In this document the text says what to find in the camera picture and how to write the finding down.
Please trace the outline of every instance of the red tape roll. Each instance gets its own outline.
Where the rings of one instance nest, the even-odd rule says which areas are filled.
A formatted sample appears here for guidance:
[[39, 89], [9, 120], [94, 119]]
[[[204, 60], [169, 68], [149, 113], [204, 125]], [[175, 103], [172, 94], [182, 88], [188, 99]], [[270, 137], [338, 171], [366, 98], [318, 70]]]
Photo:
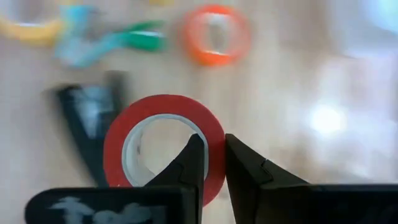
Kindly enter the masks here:
[[112, 123], [104, 143], [104, 171], [111, 187], [132, 187], [122, 162], [123, 147], [131, 130], [140, 122], [161, 114], [175, 114], [195, 124], [208, 144], [208, 173], [204, 183], [203, 206], [220, 192], [225, 179], [225, 135], [209, 109], [179, 95], [154, 95], [125, 109]]

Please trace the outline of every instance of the table surface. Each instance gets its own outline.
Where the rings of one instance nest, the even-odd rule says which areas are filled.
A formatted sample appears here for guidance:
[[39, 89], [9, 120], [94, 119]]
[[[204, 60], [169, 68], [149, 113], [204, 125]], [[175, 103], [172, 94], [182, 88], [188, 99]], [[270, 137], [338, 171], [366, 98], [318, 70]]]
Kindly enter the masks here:
[[[201, 67], [182, 49], [186, 12], [211, 1], [97, 1], [115, 24], [163, 19], [163, 53], [118, 50], [85, 70], [71, 70], [51, 49], [0, 37], [0, 184], [2, 220], [23, 223], [34, 194], [91, 186], [48, 90], [60, 83], [101, 83], [107, 70], [128, 72], [127, 100], [156, 94], [193, 98], [264, 157], [310, 182], [396, 182], [395, 55], [354, 59], [330, 47], [316, 0], [230, 1], [252, 30], [249, 53], [235, 64]], [[159, 173], [192, 131], [178, 121], [146, 129], [142, 157]], [[226, 184], [203, 211], [203, 223], [233, 223]]]

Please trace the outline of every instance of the white cardboard core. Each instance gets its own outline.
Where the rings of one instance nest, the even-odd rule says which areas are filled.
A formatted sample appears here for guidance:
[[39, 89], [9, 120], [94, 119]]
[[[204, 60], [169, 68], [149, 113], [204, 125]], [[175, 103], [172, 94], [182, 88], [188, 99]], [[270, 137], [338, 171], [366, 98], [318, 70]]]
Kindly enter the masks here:
[[195, 125], [192, 121], [183, 116], [176, 114], [157, 114], [150, 116], [146, 119], [140, 121], [135, 125], [127, 138], [124, 140], [123, 150], [122, 150], [122, 166], [124, 175], [130, 184], [134, 187], [141, 187], [146, 185], [150, 180], [155, 177], [155, 174], [144, 165], [144, 163], [138, 159], [137, 149], [141, 143], [141, 136], [143, 129], [151, 122], [158, 119], [175, 119], [183, 122], [192, 128], [204, 143], [204, 177], [207, 177], [208, 173], [208, 163], [209, 163], [209, 147], [205, 135], [200, 130], [200, 128]]

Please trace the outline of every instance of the yellow tape roll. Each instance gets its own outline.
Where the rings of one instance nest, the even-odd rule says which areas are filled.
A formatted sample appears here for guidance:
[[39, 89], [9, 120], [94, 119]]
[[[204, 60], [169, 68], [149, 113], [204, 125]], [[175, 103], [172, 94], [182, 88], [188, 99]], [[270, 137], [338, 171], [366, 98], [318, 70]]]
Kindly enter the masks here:
[[[72, 0], [61, 2], [64, 5], [72, 3]], [[43, 24], [18, 24], [0, 17], [0, 32], [3, 32], [10, 38], [39, 46], [52, 45], [62, 29], [63, 21], [61, 19], [55, 19]]]

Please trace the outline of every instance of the tape roll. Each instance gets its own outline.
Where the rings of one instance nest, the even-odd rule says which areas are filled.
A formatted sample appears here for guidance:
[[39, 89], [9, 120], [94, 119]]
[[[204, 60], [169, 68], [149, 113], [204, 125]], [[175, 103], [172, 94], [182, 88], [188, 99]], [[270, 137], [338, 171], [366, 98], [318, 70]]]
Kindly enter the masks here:
[[[224, 65], [241, 57], [249, 48], [249, 27], [244, 18], [230, 7], [206, 5], [187, 16], [183, 38], [189, 54], [203, 65]], [[219, 26], [228, 34], [225, 50], [214, 50], [206, 43], [209, 26]]]
[[220, 192], [225, 178], [225, 135], [210, 110], [179, 95], [154, 95], [125, 109], [112, 123], [104, 143], [104, 170], [112, 187], [139, 187], [155, 175], [137, 160], [142, 130], [156, 119], [177, 119], [194, 129], [205, 143], [203, 206]]
[[[74, 0], [63, 0], [61, 5], [69, 5]], [[0, 31], [4, 35], [34, 45], [48, 46], [55, 42], [58, 33], [63, 29], [63, 21], [54, 19], [43, 24], [15, 23], [0, 16]]]

